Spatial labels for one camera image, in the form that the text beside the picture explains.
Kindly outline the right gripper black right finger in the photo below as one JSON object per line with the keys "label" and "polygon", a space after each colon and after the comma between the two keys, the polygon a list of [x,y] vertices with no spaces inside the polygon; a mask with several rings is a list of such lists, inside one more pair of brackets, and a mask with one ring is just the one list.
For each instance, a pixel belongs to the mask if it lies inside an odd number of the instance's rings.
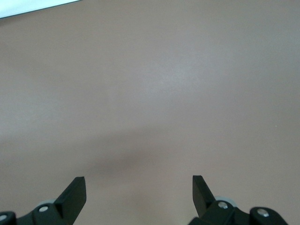
{"label": "right gripper black right finger", "polygon": [[253,207],[249,213],[241,211],[228,200],[214,197],[203,176],[193,176],[193,202],[198,216],[191,225],[286,225],[276,211]]}

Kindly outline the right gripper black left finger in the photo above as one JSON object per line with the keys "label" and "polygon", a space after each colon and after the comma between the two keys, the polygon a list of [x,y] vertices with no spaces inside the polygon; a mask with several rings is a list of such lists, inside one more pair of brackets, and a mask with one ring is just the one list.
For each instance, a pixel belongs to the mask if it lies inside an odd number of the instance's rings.
{"label": "right gripper black left finger", "polygon": [[72,225],[86,203],[86,182],[76,177],[54,202],[46,202],[22,217],[2,211],[2,225]]}

